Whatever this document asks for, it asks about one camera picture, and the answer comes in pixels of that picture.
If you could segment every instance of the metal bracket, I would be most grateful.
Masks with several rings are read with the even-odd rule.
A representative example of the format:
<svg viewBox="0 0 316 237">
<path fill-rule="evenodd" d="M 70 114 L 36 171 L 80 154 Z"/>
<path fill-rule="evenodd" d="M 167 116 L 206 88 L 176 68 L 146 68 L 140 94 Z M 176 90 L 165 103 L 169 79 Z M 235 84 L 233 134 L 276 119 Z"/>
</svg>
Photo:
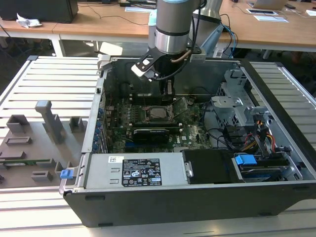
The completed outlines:
<svg viewBox="0 0 316 237">
<path fill-rule="evenodd" d="M 218 108 L 233 108 L 236 106 L 242 106 L 242 103 L 238 98 L 230 98 L 228 96 L 214 96 L 212 97 L 212 105 Z"/>
<path fill-rule="evenodd" d="M 267 107 L 264 107 L 264 106 L 247 107 L 244 111 L 244 114 L 247 119 L 246 123 L 248 123 L 248 122 L 254 122 L 253 115 L 262 115 L 264 119 L 268 119 L 268 116 L 270 115 L 270 111 L 267 109 Z"/>
<path fill-rule="evenodd" d="M 138 76 L 143 76 L 146 71 L 148 71 L 154 63 L 161 57 L 166 54 L 160 52 L 156 47 L 147 51 L 147 53 L 141 57 L 135 65 L 132 66 L 132 71 Z"/>
</svg>

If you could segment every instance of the white sticker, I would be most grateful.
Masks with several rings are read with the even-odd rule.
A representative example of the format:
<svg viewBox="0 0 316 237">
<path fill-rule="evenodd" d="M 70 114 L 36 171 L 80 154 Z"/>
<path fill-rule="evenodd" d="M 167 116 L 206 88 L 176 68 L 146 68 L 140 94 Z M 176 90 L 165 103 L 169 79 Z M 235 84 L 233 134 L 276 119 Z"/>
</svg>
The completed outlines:
<svg viewBox="0 0 316 237">
<path fill-rule="evenodd" d="M 24 163 L 8 163 L 8 164 L 5 164 L 6 166 L 25 166 Z"/>
<path fill-rule="evenodd" d="M 124 157 L 109 157 L 109 163 L 123 163 Z"/>
</svg>

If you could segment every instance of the wooden desk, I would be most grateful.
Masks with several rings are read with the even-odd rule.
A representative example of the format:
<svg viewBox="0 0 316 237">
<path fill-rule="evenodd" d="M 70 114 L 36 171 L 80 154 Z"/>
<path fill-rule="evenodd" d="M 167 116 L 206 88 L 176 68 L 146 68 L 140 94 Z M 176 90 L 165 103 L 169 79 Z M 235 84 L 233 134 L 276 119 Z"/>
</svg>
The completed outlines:
<svg viewBox="0 0 316 237">
<path fill-rule="evenodd" d="M 306 9 L 312 9 L 315 4 L 306 2 L 290 3 L 296 7 L 295 10 L 301 12 L 303 16 L 307 16 L 307 18 L 284 8 L 282 12 L 285 16 L 283 17 L 287 18 L 288 23 L 258 21 L 254 17 L 255 14 L 242 12 L 242 10 L 247 12 L 246 8 L 250 8 L 246 0 L 235 4 L 230 0 L 223 0 L 220 13 L 229 15 L 231 29 L 239 38 L 238 48 L 316 52 L 316 17 L 308 17 L 305 13 Z M 222 16 L 222 21 L 228 25 L 226 16 Z M 225 48 L 229 41 L 229 34 L 223 33 L 218 47 Z"/>
<path fill-rule="evenodd" d="M 79 4 L 71 24 L 57 24 L 55 34 L 148 38 L 149 13 L 125 12 L 125 7 Z"/>
<path fill-rule="evenodd" d="M 306 9 L 312 9 L 315 4 L 291 2 L 306 16 Z M 294 12 L 286 11 L 289 23 L 258 21 L 254 14 L 245 14 L 246 0 L 233 3 L 223 0 L 221 14 L 226 13 L 231 20 L 231 28 L 238 35 L 239 48 L 256 48 L 269 50 L 288 50 L 316 52 L 316 17 L 304 18 Z M 52 40 L 57 56 L 65 56 L 62 40 L 92 40 L 118 42 L 148 42 L 149 13 L 125 12 L 118 5 L 94 5 L 79 3 L 79 12 L 71 24 L 43 22 L 42 27 L 25 29 L 15 21 L 0 21 L 0 24 L 13 37 L 39 38 Z M 223 23 L 228 24 L 226 16 Z M 6 34 L 0 29 L 0 37 Z M 223 33 L 218 43 L 218 50 L 226 48 L 230 37 Z"/>
</svg>

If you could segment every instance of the power supply label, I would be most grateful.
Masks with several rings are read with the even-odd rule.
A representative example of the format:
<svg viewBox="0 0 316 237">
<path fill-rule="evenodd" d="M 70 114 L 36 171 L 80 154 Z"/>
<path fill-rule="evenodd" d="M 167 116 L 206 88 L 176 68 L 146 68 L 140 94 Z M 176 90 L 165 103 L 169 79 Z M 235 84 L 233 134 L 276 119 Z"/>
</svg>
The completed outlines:
<svg viewBox="0 0 316 237">
<path fill-rule="evenodd" d="M 162 185 L 159 159 L 124 159 L 122 185 L 124 187 Z"/>
</svg>

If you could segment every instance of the blue latch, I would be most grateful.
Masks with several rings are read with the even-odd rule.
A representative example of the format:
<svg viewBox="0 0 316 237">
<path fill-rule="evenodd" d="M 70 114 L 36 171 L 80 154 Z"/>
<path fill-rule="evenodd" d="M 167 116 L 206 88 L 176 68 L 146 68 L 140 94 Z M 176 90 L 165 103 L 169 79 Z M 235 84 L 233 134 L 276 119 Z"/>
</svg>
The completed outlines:
<svg viewBox="0 0 316 237">
<path fill-rule="evenodd" d="M 256 158 L 253 155 L 238 155 L 235 157 L 236 163 L 240 164 L 257 164 Z"/>
<path fill-rule="evenodd" d="M 74 170 L 73 169 L 64 169 L 60 173 L 61 179 L 73 179 L 74 178 Z"/>
</svg>

